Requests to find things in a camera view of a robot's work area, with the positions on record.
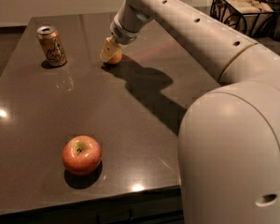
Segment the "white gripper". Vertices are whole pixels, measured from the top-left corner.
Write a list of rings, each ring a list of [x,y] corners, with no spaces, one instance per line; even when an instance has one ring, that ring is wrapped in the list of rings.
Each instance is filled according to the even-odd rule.
[[[119,22],[119,16],[116,15],[111,22],[110,32],[112,36],[108,37],[103,46],[100,53],[100,57],[104,63],[107,61],[118,51],[121,49],[119,44],[121,45],[129,45],[139,36],[138,33],[133,33],[126,30]]]

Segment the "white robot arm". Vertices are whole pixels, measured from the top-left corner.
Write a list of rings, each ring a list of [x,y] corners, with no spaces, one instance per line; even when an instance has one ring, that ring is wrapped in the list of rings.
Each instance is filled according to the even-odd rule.
[[[124,0],[103,61],[156,21],[220,83],[178,141],[186,224],[280,224],[280,56],[179,0]]]

